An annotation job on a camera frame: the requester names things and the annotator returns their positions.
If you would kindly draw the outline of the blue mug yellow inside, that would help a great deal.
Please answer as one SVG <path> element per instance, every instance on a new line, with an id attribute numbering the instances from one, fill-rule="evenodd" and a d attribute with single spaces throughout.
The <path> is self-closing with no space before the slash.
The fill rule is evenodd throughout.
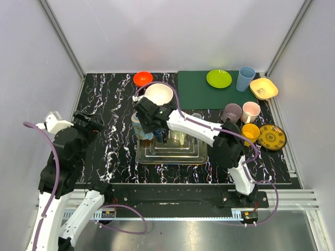
<path id="1" fill-rule="evenodd" d="M 134 113 L 131 116 L 132 127 L 135 132 L 135 135 L 140 140 L 152 140 L 154 135 L 153 133 L 145 133 L 143 127 L 137 118 L 136 114 Z"/>

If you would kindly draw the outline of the dark blue mug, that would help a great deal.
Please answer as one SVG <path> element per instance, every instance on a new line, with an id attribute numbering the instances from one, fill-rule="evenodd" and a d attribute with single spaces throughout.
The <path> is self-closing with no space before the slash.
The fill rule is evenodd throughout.
<path id="1" fill-rule="evenodd" d="M 169 138 L 169 129 L 159 128 L 153 132 L 155 140 L 159 143 L 167 143 Z"/>

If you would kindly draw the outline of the light green mug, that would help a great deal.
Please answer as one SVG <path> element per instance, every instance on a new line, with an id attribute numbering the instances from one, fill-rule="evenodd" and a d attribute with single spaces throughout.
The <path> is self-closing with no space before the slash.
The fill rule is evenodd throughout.
<path id="1" fill-rule="evenodd" d="M 180 145 L 184 145 L 186 133 L 176 130 L 170 131 L 170 136 L 173 140 L 178 141 Z"/>

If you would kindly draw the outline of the grey-blue ceramic mug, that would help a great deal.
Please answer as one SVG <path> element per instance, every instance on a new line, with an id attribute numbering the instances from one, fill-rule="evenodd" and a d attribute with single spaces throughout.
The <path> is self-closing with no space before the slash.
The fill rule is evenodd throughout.
<path id="1" fill-rule="evenodd" d="M 202 116 L 199 113 L 193 113 L 192 116 L 198 119 L 202 119 Z"/>

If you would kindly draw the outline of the translucent purple cup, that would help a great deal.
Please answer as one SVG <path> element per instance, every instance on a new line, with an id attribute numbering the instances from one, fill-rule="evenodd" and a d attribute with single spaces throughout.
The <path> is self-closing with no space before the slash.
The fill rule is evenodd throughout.
<path id="1" fill-rule="evenodd" d="M 242 108 L 235 103 L 227 104 L 224 108 L 223 114 L 222 114 L 222 121 L 226 122 L 229 120 L 230 122 L 236 124 L 240 117 L 242 115 Z"/>

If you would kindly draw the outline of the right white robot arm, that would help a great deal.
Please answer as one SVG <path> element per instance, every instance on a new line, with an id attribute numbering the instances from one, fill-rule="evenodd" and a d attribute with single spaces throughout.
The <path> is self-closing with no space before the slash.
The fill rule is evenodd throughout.
<path id="1" fill-rule="evenodd" d="M 233 123 L 223 125 L 197 119 L 181 111 L 179 103 L 157 105 L 147 97 L 132 97 L 136 115 L 144 129 L 150 133 L 160 128 L 180 131 L 193 136 L 213 148 L 218 166 L 227 169 L 233 178 L 237 199 L 241 206 L 250 207 L 256 202 L 258 188 L 251 177 L 244 153 L 244 141 Z"/>

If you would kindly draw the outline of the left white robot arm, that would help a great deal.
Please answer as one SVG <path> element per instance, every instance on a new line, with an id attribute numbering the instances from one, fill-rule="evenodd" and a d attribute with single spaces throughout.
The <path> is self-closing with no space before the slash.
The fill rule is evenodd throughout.
<path id="1" fill-rule="evenodd" d="M 84 125 L 62 119 L 57 111 L 49 112 L 43 123 L 23 123 L 41 133 L 51 147 L 47 164 L 40 174 L 38 213 L 27 250 L 74 250 L 94 213 L 113 201 L 112 186 L 94 181 L 79 207 L 65 223 L 62 222 L 84 167 L 88 147 L 105 125 L 100 114 L 76 111 L 73 116 Z"/>

